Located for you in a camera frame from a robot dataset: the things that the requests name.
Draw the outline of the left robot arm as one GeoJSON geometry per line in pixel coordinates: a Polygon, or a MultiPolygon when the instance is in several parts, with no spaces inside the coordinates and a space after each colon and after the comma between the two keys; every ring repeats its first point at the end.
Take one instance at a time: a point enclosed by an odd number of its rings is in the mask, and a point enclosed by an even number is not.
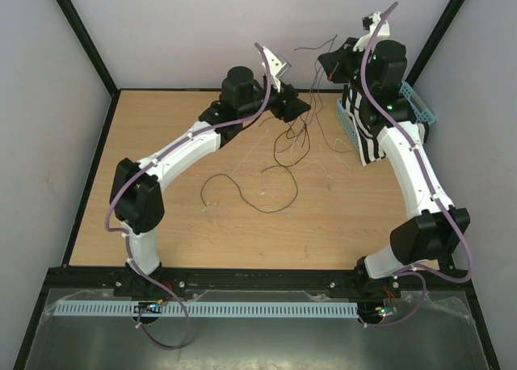
{"type": "Polygon", "coordinates": [[[228,144],[249,128],[265,111],[285,123],[309,111],[296,89],[282,82],[288,63],[272,62],[262,82],[251,69],[235,66],[221,83],[219,98],[180,137],[156,153],[133,162],[121,160],[116,167],[107,218],[120,221],[128,247],[127,264],[136,273],[132,285],[143,295],[161,286],[156,232],[165,214],[162,193],[169,184],[201,158],[228,144]]]}

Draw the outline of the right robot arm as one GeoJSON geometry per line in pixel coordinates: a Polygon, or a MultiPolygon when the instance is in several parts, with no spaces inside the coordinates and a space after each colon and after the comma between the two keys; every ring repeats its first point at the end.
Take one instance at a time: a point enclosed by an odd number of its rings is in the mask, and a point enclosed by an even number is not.
{"type": "Polygon", "coordinates": [[[391,232],[388,245],[358,262],[362,271],[353,277],[354,289],[371,296],[381,279],[429,271],[428,261],[449,261],[458,246],[468,245],[464,233],[470,216],[443,190],[424,150],[428,125],[419,120],[402,81],[405,45],[395,40],[367,45],[350,38],[317,60],[330,82],[343,85],[339,106],[362,163],[388,160],[406,206],[407,219],[391,232]]]}

